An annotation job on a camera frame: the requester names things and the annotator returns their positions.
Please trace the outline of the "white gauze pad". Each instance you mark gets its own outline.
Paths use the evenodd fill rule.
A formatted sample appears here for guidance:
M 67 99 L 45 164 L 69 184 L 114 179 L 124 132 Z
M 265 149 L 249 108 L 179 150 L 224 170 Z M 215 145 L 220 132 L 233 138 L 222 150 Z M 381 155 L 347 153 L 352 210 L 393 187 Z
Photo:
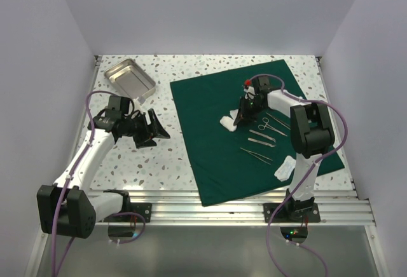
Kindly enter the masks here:
M 230 111 L 231 118 L 235 119 L 237 117 L 237 115 L 238 115 L 238 109 Z
M 234 125 L 234 119 L 229 116 L 223 116 L 219 122 L 229 132 L 234 132 L 237 129 L 237 126 Z

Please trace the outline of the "steel hemostat scissors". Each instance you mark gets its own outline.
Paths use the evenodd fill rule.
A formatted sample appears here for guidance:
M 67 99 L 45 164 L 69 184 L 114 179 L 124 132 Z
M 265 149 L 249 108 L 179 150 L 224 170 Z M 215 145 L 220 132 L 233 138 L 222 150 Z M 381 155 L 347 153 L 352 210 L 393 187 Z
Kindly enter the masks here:
M 258 128 L 259 128 L 261 131 L 263 131 L 263 130 L 265 130 L 265 129 L 269 129 L 269 130 L 272 130 L 272 131 L 274 131 L 274 132 L 277 132 L 278 134 L 280 134 L 280 135 L 282 135 L 282 136 L 285 136 L 285 137 L 287 136 L 284 132 L 282 132 L 282 131 L 280 131 L 280 130 L 274 128 L 273 126 L 271 126 L 271 125 L 269 124 L 270 120 L 269 120 L 268 118 L 263 118 L 262 121 L 263 121 L 263 124 L 258 125 Z

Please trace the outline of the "stainless steel tray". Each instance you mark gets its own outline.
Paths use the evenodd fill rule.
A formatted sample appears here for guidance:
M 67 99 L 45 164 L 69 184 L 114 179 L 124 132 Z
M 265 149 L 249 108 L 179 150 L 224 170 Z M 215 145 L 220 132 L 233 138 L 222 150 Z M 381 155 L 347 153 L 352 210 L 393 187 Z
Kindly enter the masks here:
M 146 100 L 156 90 L 156 82 L 131 58 L 105 71 L 104 76 L 123 97 Z

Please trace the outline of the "white blue sachet packet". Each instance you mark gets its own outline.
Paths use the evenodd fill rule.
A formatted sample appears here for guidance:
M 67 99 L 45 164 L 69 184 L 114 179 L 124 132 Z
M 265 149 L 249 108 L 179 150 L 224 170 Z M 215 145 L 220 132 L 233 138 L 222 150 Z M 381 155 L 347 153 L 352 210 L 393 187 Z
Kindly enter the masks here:
M 283 163 L 277 168 L 274 176 L 281 182 L 287 181 L 296 166 L 296 160 L 292 156 L 286 156 Z

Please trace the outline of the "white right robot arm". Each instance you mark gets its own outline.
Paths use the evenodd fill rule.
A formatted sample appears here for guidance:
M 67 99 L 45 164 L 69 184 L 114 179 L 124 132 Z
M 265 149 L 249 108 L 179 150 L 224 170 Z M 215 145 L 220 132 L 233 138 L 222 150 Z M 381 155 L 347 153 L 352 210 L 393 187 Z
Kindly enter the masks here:
M 290 120 L 291 145 L 296 152 L 294 174 L 286 197 L 271 209 L 269 222 L 274 218 L 297 222 L 315 210 L 314 184 L 320 162 L 335 142 L 335 134 L 325 103 L 297 97 L 270 82 L 274 76 L 259 74 L 244 84 L 245 95 L 240 98 L 234 125 L 254 121 L 261 111 L 269 108 Z

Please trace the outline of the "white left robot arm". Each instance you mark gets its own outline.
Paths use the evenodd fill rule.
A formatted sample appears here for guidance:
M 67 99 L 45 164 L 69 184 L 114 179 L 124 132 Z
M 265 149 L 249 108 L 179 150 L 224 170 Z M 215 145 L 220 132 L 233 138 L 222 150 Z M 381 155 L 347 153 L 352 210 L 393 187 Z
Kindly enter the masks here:
M 140 149 L 170 137 L 153 109 L 141 112 L 130 98 L 113 93 L 106 108 L 88 117 L 88 131 L 72 161 L 52 184 L 42 185 L 37 192 L 44 233 L 85 239 L 99 221 L 128 220 L 133 210 L 127 191 L 108 189 L 94 199 L 88 197 L 100 164 L 120 138 L 132 138 Z

